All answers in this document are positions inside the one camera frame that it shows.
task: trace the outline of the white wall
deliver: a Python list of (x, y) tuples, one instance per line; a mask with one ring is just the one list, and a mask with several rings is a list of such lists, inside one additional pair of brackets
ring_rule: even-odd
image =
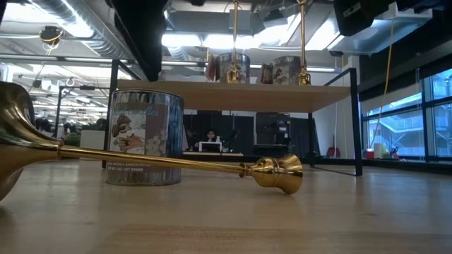
[[(344, 66), (343, 70), (348, 68), (357, 69), (357, 81), (359, 84), (359, 58), (351, 56), (348, 64)], [(324, 77), (328, 82), (333, 77)], [(336, 81), (331, 86), (350, 86), (350, 76), (346, 75), (344, 78)], [(352, 101), (351, 97), (342, 99), (336, 103), (313, 113), (316, 121), (316, 130), (319, 139), (319, 147), (321, 155), (326, 155), (329, 147), (333, 146), (333, 135), (336, 126), (336, 147), (340, 150), (341, 158), (354, 159), (355, 149), (353, 146), (353, 128), (352, 128)]]

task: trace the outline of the person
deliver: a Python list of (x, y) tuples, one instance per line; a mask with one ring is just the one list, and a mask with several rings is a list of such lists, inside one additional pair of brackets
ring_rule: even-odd
[(216, 134), (214, 129), (210, 129), (206, 131), (206, 137), (202, 140), (202, 142), (221, 142), (221, 137)]

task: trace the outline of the black curtain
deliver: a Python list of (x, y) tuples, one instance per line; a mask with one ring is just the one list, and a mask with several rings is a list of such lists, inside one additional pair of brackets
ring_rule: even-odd
[(229, 139), (234, 129), (240, 131), (234, 142), (234, 152), (244, 155), (253, 154), (254, 146), (254, 120), (249, 116), (223, 116), (220, 114), (185, 115), (184, 126), (186, 133), (192, 133), (193, 138), (187, 137), (189, 145), (203, 140), (206, 132), (213, 128), (215, 134)]
[[(314, 151), (320, 154), (319, 139), (317, 138), (316, 122), (314, 121)], [(300, 158), (306, 157), (309, 152), (309, 119), (290, 119), (290, 137), (292, 141), (292, 154)]]

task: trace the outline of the table surface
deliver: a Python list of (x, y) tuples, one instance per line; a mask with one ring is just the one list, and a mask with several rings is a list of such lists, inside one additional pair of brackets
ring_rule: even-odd
[(172, 186), (112, 186), (100, 165), (26, 168), (0, 202), (0, 253), (452, 253), (450, 176), (307, 168), (288, 196), (192, 170)]
[(240, 152), (183, 152), (184, 155), (208, 155), (208, 156), (240, 156), (243, 154)]
[(154, 90), (184, 98), (186, 109), (315, 112), (350, 96), (349, 87), (118, 80), (120, 90)]

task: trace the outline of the computer monitor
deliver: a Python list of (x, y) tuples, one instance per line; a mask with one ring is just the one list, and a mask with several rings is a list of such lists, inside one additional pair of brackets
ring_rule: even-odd
[(221, 152), (221, 142), (200, 142), (199, 152)]

